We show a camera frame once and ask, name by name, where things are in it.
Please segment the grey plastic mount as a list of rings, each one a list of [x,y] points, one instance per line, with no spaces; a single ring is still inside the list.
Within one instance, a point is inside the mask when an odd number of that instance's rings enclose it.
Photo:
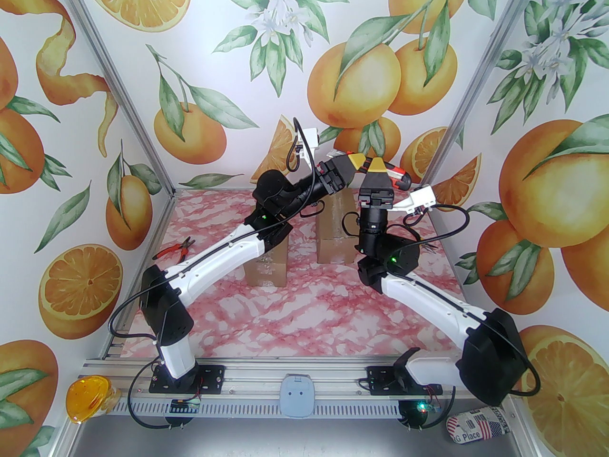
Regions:
[[[293,419],[309,418],[315,407],[313,379],[304,374],[287,374],[280,386],[280,413]]]

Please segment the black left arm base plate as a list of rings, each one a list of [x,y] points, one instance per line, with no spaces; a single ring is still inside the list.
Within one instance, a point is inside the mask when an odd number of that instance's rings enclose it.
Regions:
[[[148,391],[152,394],[219,395],[226,367],[217,364],[196,363],[180,378],[173,378],[165,364],[154,368]]]

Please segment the orange translucent dome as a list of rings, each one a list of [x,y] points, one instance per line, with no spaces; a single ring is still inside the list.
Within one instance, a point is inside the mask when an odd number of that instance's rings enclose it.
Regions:
[[[120,390],[105,376],[79,378],[67,391],[68,418],[74,424],[82,424],[92,417],[108,414],[117,405],[120,396]]]

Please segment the red and black utility knife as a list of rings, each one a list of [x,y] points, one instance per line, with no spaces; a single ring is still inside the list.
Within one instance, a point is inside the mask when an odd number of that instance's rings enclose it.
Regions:
[[[352,152],[352,151],[344,152],[344,151],[339,151],[337,149],[332,149],[332,150],[330,150],[330,152],[328,152],[328,154],[326,154],[326,156],[329,159],[334,159],[337,157],[341,157],[344,155],[347,156],[347,154],[354,154],[354,153],[355,152]],[[407,173],[405,170],[403,170],[402,168],[400,168],[396,165],[393,165],[390,162],[385,161],[385,165],[387,167],[387,174],[390,177],[390,180],[392,182],[394,189],[407,191],[412,184],[411,175],[409,173]]]

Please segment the flag print pouch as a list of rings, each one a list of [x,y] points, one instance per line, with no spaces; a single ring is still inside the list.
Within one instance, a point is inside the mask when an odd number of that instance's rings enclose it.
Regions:
[[[511,433],[504,411],[494,406],[455,414],[446,420],[445,426],[452,441],[459,445]]]

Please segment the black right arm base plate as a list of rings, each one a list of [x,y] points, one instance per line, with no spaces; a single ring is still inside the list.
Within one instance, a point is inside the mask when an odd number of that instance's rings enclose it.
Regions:
[[[404,368],[368,366],[366,383],[372,396],[441,396],[438,384],[420,385]]]

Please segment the printed brown cardboard box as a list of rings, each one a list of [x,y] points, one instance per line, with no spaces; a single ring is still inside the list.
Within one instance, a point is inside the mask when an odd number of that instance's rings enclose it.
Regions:
[[[244,264],[245,279],[251,287],[285,287],[287,284],[288,246],[286,238],[271,251]]]

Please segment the red handled pliers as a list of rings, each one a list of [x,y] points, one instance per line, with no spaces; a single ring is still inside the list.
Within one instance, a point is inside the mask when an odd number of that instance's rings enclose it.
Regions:
[[[189,249],[192,246],[192,244],[194,244],[194,242],[195,242],[195,240],[192,239],[191,236],[189,236],[189,237],[185,238],[181,243],[174,244],[170,247],[164,248],[163,250],[159,251],[158,253],[155,253],[155,255],[152,256],[152,259],[158,260],[165,255],[169,255],[171,253],[178,252],[178,253],[180,253],[180,258],[179,258],[178,263],[182,263],[187,258]]]

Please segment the taped brown cardboard box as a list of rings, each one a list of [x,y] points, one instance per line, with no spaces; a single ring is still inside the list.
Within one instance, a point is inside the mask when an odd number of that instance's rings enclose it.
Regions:
[[[343,189],[324,199],[323,211],[316,217],[317,261],[321,264],[352,265],[356,257],[357,237],[349,233],[358,231],[356,216],[348,212],[356,211],[353,189]]]

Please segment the aluminium corner post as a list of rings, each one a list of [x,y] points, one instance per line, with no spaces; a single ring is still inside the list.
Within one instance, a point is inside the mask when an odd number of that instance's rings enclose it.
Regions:
[[[465,126],[469,115],[500,58],[501,50],[512,33],[516,18],[524,11],[527,2],[528,0],[505,0],[500,15],[493,23],[492,31],[487,37],[474,40],[475,44],[485,44],[485,48],[476,61],[477,67],[472,72],[454,115],[448,122],[444,138],[440,141],[439,148],[423,175],[422,180],[425,184],[431,184],[439,176],[453,147],[459,146],[463,149],[466,138]]]
[[[128,121],[131,131],[133,131],[135,137],[137,137],[140,146],[143,148],[144,154],[151,163],[152,169],[157,174],[161,187],[167,192],[171,199],[174,199],[176,196],[176,189],[173,182],[151,142],[143,120],[140,118],[133,100],[131,100],[128,89],[124,85],[119,70],[116,68],[112,56],[108,51],[105,40],[99,32],[89,10],[85,6],[84,0],[66,0],[66,2],[68,10],[74,13],[76,22],[83,28],[91,52],[93,52],[96,57],[98,65],[104,74],[104,78],[107,81],[113,96],[117,100],[122,113]]]

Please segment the aluminium frame rail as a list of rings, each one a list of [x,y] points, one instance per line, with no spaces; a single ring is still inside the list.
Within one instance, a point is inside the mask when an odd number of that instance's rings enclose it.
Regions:
[[[307,375],[314,384],[315,405],[311,419],[393,419],[399,416],[401,396],[372,396],[359,379],[368,366],[390,366],[392,356],[356,357],[254,357],[200,359],[200,364],[222,365],[224,381],[218,395],[204,394],[178,409],[172,401],[184,395],[152,394],[148,359],[115,358],[85,361],[79,376],[102,375],[122,396],[113,416],[128,416],[128,388],[138,418],[161,424],[167,417],[284,418],[280,411],[280,386],[287,375]]]

